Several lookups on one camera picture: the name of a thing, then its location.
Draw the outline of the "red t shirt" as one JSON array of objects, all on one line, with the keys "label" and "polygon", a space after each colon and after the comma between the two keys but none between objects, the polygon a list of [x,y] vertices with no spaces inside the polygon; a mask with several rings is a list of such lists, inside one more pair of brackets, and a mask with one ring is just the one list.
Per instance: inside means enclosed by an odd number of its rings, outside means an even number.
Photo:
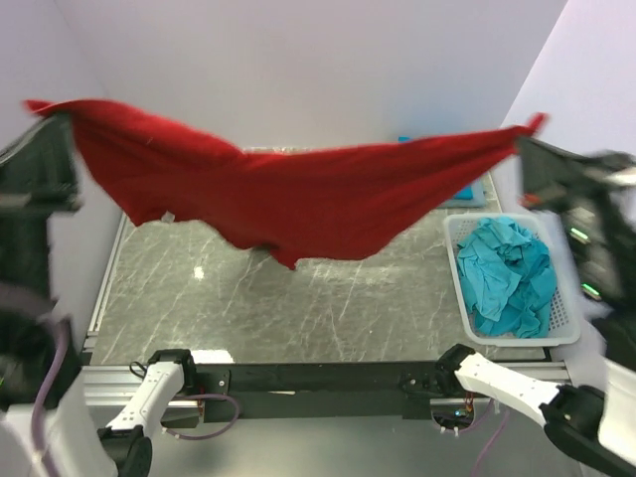
[{"label": "red t shirt", "polygon": [[199,221],[239,249],[361,260],[535,135],[542,113],[507,128],[309,152],[248,152],[206,132],[101,99],[29,99],[70,117],[92,179],[131,222]]}]

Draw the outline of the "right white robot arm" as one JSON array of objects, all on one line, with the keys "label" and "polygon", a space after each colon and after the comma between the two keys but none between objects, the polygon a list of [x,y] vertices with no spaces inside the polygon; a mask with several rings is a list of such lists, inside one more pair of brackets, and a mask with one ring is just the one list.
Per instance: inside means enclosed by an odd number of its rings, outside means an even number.
[{"label": "right white robot arm", "polygon": [[611,309],[592,321],[605,341],[600,391],[538,381],[455,345],[436,362],[447,396],[493,398],[531,418],[568,457],[607,476],[635,473],[635,228],[615,196],[635,186],[635,159],[620,152],[581,156],[545,142],[517,143],[530,210],[559,216],[580,289]]}]

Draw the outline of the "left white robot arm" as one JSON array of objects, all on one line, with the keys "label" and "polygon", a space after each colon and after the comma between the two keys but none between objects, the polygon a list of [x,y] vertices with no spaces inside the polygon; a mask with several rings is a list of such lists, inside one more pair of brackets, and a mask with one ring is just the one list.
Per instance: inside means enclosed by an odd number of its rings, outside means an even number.
[{"label": "left white robot arm", "polygon": [[50,284],[50,216],[80,208],[70,118],[34,124],[1,152],[1,425],[31,476],[146,476],[169,403],[199,385],[192,354],[162,350],[119,415],[95,428],[72,321]]}]

